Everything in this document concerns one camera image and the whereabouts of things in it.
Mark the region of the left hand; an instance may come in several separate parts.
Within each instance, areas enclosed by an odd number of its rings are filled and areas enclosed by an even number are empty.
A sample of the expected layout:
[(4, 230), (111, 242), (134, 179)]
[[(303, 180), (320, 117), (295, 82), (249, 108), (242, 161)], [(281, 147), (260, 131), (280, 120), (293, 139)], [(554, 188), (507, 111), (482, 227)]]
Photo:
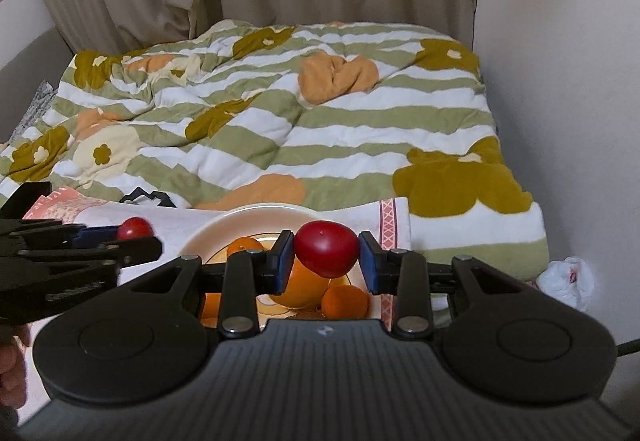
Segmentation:
[(19, 409), (27, 400), (25, 351), (30, 346), (30, 327), (14, 329), (11, 340), (1, 346), (1, 404)]

